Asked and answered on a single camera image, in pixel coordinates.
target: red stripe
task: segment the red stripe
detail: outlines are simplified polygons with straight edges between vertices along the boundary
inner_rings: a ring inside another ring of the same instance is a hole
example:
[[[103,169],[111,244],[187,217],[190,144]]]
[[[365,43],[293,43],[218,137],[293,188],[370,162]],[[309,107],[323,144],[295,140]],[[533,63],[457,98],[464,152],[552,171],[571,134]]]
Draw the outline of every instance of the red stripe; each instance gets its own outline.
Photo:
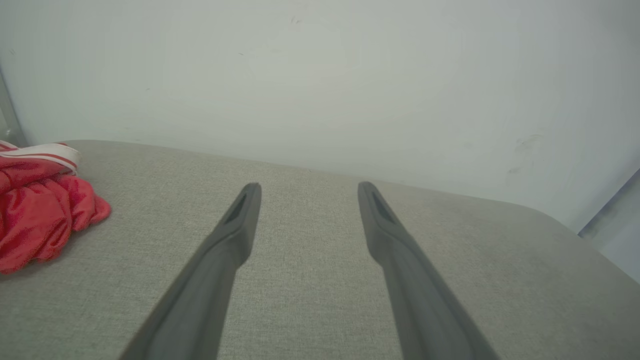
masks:
[[[19,158],[21,156],[49,156],[49,157],[54,158],[54,159],[66,161],[67,163],[70,163],[71,165],[73,165],[73,167],[75,167],[75,168],[78,167],[73,161],[71,161],[71,160],[69,160],[67,158],[63,158],[62,156],[54,155],[54,154],[23,154],[23,155],[2,154],[2,156],[11,156],[11,157],[14,157],[14,158]]]

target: red garment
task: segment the red garment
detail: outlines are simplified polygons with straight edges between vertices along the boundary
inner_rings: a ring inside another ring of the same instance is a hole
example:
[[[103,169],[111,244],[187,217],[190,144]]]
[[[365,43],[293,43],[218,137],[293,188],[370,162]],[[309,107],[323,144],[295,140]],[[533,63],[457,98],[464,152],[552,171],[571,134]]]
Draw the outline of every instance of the red garment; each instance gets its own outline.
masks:
[[[0,151],[7,149],[2,144]],[[0,272],[9,274],[31,260],[58,257],[72,230],[86,229],[111,213],[89,183],[69,174],[75,163],[70,162],[70,168],[61,164],[64,161],[43,159],[55,156],[50,154],[1,154]]]

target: gray fabric surface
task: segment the gray fabric surface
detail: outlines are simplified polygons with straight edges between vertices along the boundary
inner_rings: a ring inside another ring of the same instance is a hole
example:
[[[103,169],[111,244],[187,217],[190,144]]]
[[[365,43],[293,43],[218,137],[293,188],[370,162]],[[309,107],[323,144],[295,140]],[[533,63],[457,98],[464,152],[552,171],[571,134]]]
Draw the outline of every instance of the gray fabric surface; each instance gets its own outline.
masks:
[[[113,214],[0,277],[1,359],[117,359],[245,183],[262,185],[220,359],[399,359],[361,179],[130,143],[72,141]],[[639,359],[640,286],[512,204],[376,182],[503,359]]]

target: red cloth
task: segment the red cloth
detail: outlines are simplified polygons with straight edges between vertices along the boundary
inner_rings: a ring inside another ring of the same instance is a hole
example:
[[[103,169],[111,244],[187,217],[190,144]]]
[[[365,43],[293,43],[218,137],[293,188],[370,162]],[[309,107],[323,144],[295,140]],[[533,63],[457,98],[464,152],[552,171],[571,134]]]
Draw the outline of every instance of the red cloth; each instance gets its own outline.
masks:
[[[49,160],[0,157],[0,272],[58,257],[71,231],[109,216],[91,184],[67,172]]]

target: gray cushion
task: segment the gray cushion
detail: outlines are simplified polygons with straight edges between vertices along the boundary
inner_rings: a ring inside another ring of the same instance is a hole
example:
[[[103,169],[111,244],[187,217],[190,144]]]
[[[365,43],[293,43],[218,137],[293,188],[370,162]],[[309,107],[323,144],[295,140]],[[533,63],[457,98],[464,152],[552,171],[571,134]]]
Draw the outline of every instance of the gray cushion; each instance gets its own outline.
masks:
[[[1,359],[117,359],[248,182],[262,185],[220,359],[399,359],[361,179],[131,143],[72,141],[113,214],[59,259],[0,277]],[[504,359],[640,358],[640,286],[521,206],[374,181]]]

